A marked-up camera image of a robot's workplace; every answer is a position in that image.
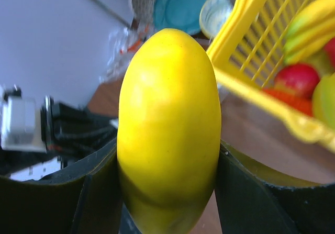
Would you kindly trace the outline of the red apple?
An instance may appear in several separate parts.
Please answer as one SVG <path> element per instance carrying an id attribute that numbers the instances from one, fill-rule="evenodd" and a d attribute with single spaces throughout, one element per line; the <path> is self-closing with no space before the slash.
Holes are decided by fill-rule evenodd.
<path id="1" fill-rule="evenodd" d="M 274 88 L 311 99 L 320 82 L 318 72 L 309 64 L 298 63 L 281 69 L 274 78 Z"/>

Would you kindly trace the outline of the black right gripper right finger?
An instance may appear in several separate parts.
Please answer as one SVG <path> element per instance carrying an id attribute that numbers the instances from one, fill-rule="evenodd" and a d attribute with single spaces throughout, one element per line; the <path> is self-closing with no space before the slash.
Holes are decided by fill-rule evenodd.
<path id="1" fill-rule="evenodd" d="M 225 142 L 215 187 L 223 233 L 334 233 L 334 184 L 272 169 Z"/>

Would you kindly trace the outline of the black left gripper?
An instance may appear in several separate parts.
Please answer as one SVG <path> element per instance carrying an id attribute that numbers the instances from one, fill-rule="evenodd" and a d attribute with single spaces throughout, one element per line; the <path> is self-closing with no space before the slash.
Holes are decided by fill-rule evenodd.
<path id="1" fill-rule="evenodd" d="M 58 155 L 90 155 L 116 137 L 117 117 L 71 107 L 46 96 L 41 109 L 42 141 Z"/>

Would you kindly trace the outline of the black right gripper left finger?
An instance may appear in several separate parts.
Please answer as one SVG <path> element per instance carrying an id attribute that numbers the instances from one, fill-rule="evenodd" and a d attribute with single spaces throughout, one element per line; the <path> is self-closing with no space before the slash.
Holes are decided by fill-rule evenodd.
<path id="1" fill-rule="evenodd" d="M 38 181 L 1 177 L 1 233 L 118 233 L 116 140 Z"/>

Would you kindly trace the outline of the yellow lemon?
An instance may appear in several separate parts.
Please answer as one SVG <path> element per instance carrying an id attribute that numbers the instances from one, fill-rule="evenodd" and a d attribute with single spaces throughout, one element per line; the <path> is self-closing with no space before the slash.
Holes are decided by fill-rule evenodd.
<path id="1" fill-rule="evenodd" d="M 117 161 L 141 233 L 189 233 L 215 187 L 221 108 L 198 42 L 163 29 L 133 56 L 119 97 Z"/>

